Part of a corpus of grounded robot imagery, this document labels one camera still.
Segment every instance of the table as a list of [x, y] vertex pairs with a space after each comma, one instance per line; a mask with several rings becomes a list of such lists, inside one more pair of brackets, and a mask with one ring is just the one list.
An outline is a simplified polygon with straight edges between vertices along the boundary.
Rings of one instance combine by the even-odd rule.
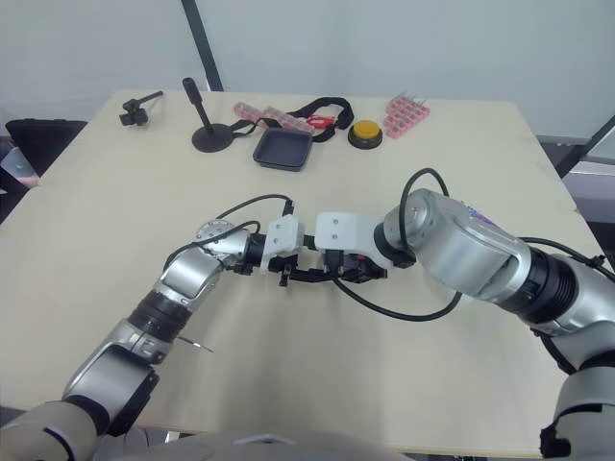
[[[146, 128], [122, 127], [119, 91], [0, 227], [0, 401], [31, 408], [60, 397], [72, 372], [160, 274], [166, 256], [218, 212], [283, 193], [313, 233], [322, 211], [382, 216], [406, 179], [437, 169], [452, 195], [518, 235], [600, 252], [517, 108], [429, 101], [431, 116], [372, 151], [346, 133], [314, 144], [300, 173], [259, 166], [258, 132], [224, 152], [190, 143], [200, 121], [181, 92], [150, 108]], [[244, 101], [296, 109], [312, 96], [207, 93], [209, 117], [232, 123]], [[350, 98], [357, 119], [386, 101]], [[425, 179], [422, 185], [436, 187]], [[276, 219], [279, 201], [240, 210], [236, 223]], [[452, 296], [420, 266], [357, 286], [406, 312]], [[176, 344], [138, 423], [182, 431], [302, 427], [349, 433], [395, 449], [535, 455], [564, 375], [521, 322], [464, 297], [449, 316], [409, 324], [354, 303], [330, 283], [225, 274]]]

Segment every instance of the purple label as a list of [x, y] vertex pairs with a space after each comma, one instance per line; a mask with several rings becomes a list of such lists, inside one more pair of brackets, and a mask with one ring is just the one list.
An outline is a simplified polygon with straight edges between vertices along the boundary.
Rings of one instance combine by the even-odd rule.
[[485, 216], [481, 215], [471, 206], [468, 206], [468, 213], [470, 214], [470, 218], [478, 219], [479, 221], [482, 221], [483, 223], [488, 224], [489, 226], [493, 226], [498, 229], [500, 228], [496, 223], [491, 221], [489, 218], [486, 218]]

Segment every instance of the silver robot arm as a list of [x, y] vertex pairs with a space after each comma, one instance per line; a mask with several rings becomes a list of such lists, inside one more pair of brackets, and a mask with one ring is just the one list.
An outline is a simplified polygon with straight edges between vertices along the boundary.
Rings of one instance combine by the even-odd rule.
[[547, 255], [464, 204], [419, 189], [384, 218], [379, 248], [410, 252], [436, 279], [516, 314], [567, 369], [545, 457], [615, 456], [615, 283], [587, 265]]
[[[222, 220], [205, 224], [191, 244], [167, 261], [132, 315], [73, 376], [62, 400], [45, 403], [2, 429], [3, 455], [88, 459], [100, 435], [121, 434], [132, 425], [158, 382], [153, 365], [166, 357], [221, 272], [233, 267], [250, 274], [258, 265], [266, 272], [282, 256], [283, 275], [293, 279], [292, 263], [285, 258], [292, 259], [305, 241], [303, 225], [290, 215], [272, 223], [266, 237], [236, 231]], [[402, 219], [398, 207], [383, 219], [319, 215], [313, 248], [336, 271], [344, 253], [367, 256], [384, 273], [418, 260], [453, 289], [516, 314], [572, 373], [560, 392], [553, 424], [541, 434], [543, 454], [568, 460], [612, 458], [614, 283], [569, 257], [531, 248], [475, 210], [426, 189], [409, 195]], [[303, 281], [331, 279], [327, 271], [299, 275]]]
[[202, 226], [70, 379], [62, 399], [2, 428], [3, 459], [87, 460], [100, 436], [128, 431], [159, 381], [153, 365], [167, 356], [222, 271], [249, 258], [249, 247], [250, 233], [227, 221]]

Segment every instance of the black tray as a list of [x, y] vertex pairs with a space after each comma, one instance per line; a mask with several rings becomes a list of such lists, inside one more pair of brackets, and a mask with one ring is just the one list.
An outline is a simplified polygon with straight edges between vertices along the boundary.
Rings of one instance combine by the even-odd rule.
[[299, 171], [311, 149], [311, 134], [270, 128], [262, 134], [253, 159], [267, 168]]

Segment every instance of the pink pegboard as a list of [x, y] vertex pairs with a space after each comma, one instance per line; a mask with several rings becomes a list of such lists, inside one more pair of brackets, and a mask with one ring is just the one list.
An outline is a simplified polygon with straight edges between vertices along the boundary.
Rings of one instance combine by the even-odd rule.
[[[233, 110], [237, 117], [250, 120], [251, 122], [256, 122], [260, 118], [273, 118], [274, 120], [277, 120], [280, 125], [282, 125], [282, 128], [286, 128], [287, 130], [297, 130], [299, 132], [307, 132], [310, 134], [316, 133], [316, 129], [308, 123], [275, 108], [269, 107], [263, 111], [260, 111], [246, 103], [239, 102], [234, 105]], [[267, 124], [264, 122], [259, 122], [258, 125], [264, 129], [267, 129]]]
[[393, 98], [386, 105], [387, 115], [383, 123], [386, 135], [397, 139], [424, 120], [431, 113], [430, 108], [424, 104], [425, 101], [419, 103], [404, 93]]
[[281, 110], [272, 108], [271, 106], [264, 110], [263, 116], [266, 118], [273, 118], [274, 120], [278, 120], [280, 125], [282, 125], [282, 128], [286, 128], [287, 130], [297, 130], [299, 132], [306, 132], [310, 134], [316, 133], [316, 129], [308, 123], [304, 122], [303, 120], [299, 120], [292, 115], [288, 115]]
[[[264, 116], [262, 111], [242, 102], [235, 104], [233, 110], [237, 117], [250, 120], [251, 122], [256, 122]], [[267, 124], [265, 122], [258, 122], [258, 125], [265, 130], [267, 129]]]

